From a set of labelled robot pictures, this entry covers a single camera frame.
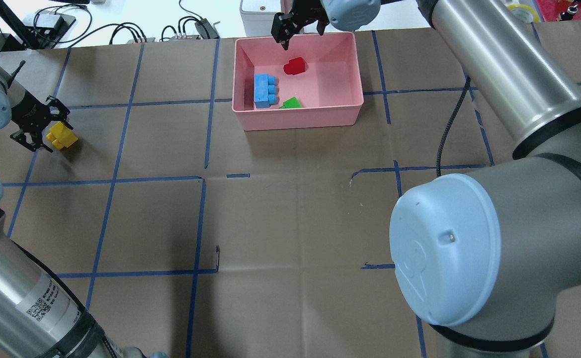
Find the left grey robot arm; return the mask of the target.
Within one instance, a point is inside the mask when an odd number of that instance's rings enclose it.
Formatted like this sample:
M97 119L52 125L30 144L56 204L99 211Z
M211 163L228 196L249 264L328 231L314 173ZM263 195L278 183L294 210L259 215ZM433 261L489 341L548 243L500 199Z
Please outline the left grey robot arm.
M42 103L0 66L0 129L35 152L52 121L65 128L69 109L55 97ZM0 201L3 185L0 181ZM136 347L117 347L68 286L4 233L0 208L0 348L13 358L142 358Z

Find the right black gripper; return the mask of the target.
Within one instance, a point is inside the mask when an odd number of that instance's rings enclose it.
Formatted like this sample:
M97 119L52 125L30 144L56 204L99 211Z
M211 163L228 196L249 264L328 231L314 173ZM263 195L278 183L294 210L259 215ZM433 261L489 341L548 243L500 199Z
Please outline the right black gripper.
M284 51L289 49L290 39L299 34L302 25L316 23L316 32L322 36L330 20L320 0L293 0L290 13L276 13L273 17L271 36Z

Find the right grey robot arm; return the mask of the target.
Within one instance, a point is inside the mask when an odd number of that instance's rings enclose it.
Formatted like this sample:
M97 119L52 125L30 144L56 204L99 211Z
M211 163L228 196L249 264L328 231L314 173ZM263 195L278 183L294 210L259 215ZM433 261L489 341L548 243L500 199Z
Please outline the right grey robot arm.
M498 0L417 6L517 145L399 198L395 275L440 358L527 358L581 285L581 88Z

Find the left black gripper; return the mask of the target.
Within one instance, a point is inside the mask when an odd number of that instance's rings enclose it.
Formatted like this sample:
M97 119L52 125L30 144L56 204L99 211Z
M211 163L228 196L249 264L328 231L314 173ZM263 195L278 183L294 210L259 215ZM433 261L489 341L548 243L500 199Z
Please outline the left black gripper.
M49 95L43 104L27 91L21 102L11 109L11 120L17 124L19 130L10 137L29 151L43 149L52 153L54 150L43 143L42 132L51 121L69 125L70 113L70 109L58 98Z

